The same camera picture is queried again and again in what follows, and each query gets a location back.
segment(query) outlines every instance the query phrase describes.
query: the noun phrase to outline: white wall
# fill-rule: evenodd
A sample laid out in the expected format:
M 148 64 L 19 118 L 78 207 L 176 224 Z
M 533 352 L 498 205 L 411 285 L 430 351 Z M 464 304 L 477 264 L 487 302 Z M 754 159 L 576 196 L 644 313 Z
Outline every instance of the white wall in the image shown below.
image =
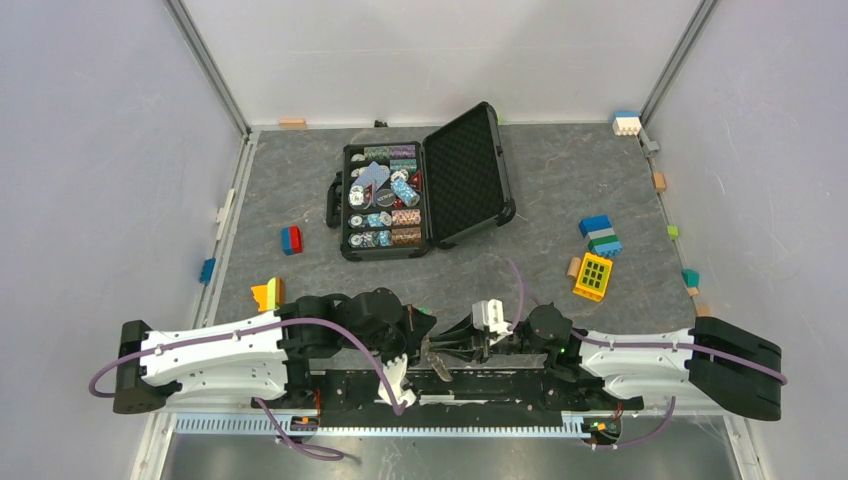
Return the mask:
M 639 110 L 698 0 L 186 0 L 248 121 L 606 121 Z
M 151 0 L 2 2 L 0 120 L 0 478 L 126 478 L 144 418 L 86 385 L 188 326 L 238 135 Z
M 655 121 L 686 263 L 721 318 L 783 347 L 772 478 L 845 478 L 848 3 L 721 2 Z

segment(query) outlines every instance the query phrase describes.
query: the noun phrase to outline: poker chip set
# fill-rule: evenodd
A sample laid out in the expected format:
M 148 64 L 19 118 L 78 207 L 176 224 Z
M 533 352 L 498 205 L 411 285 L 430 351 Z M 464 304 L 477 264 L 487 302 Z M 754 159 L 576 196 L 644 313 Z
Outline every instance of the poker chip set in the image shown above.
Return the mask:
M 515 214 L 497 116 L 481 103 L 423 143 L 348 145 L 327 196 L 348 260 L 419 257 Z

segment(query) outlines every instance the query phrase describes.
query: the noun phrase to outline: gray mat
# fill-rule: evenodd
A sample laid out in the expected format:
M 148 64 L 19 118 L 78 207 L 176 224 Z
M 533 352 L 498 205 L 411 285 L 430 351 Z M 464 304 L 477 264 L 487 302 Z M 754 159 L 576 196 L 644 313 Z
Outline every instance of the gray mat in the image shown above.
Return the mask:
M 327 187 L 341 168 L 342 148 L 349 143 L 421 141 L 433 130 L 263 132 L 215 323 L 256 315 L 250 287 L 272 276 L 285 281 L 288 301 L 389 287 L 403 303 L 429 308 L 439 318 L 434 332 L 461 320 L 472 303 L 483 299 L 502 300 L 512 318 L 518 299 L 506 264 L 512 258 L 539 297 L 553 301 L 576 326 L 635 334 L 693 324 L 694 307 L 639 144 L 635 137 L 614 136 L 605 124 L 502 126 L 518 207 L 511 223 L 418 259 L 343 259 L 340 229 L 324 224 Z M 598 214 L 609 215 L 624 246 L 614 258 L 601 303 L 571 293 L 574 282 L 565 276 L 570 258 L 586 251 L 578 222 Z M 290 225 L 300 227 L 304 248 L 302 254 L 287 257 L 280 230 Z M 525 315 L 531 304 L 526 299 Z

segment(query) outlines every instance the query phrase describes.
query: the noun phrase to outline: case handle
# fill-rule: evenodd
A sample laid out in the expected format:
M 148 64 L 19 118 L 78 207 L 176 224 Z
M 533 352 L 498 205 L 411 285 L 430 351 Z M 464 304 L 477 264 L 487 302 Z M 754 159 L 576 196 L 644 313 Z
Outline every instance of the case handle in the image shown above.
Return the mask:
M 336 172 L 336 178 L 327 190 L 327 218 L 330 228 L 337 228 L 342 223 L 342 172 Z

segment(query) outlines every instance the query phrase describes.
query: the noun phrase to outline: open case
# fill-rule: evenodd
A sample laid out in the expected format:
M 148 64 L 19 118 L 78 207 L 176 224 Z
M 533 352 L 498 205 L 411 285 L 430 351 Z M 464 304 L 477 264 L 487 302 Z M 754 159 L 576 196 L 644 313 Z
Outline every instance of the open case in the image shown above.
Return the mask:
M 380 155 L 364 158 L 381 147 L 384 148 Z M 405 150 L 403 153 L 408 156 L 382 155 L 392 147 L 397 151 Z M 413 147 L 416 170 L 408 175 L 414 177 L 420 172 L 414 184 L 418 187 L 415 190 L 419 196 L 417 203 L 407 206 L 396 199 L 391 206 L 369 202 L 354 208 L 349 199 L 357 178 L 353 175 L 372 162 L 385 165 L 383 168 L 391 166 L 391 173 L 394 173 L 400 169 L 397 161 L 411 165 Z M 351 261 L 420 257 L 431 246 L 450 249 L 462 239 L 486 228 L 504 225 L 515 216 L 515 200 L 509 189 L 497 114 L 486 102 L 428 135 L 422 143 L 347 145 L 342 162 L 342 171 L 336 174 L 327 193 L 326 222 L 331 228 L 342 227 L 340 250 L 342 256 Z M 391 183 L 387 181 L 374 190 L 383 191 Z M 395 223 L 401 217 L 408 218 L 405 213 L 414 211 L 417 213 L 412 218 L 420 218 L 419 224 Z M 361 223 L 369 214 L 383 212 L 392 216 L 391 224 L 369 226 L 367 222 Z M 351 218 L 357 216 L 361 218 L 354 220 L 360 223 L 354 226 L 352 223 L 356 222 Z M 381 231 L 389 232 L 382 235 L 392 240 L 390 246 L 366 246 L 361 242 L 363 236 L 374 239 Z

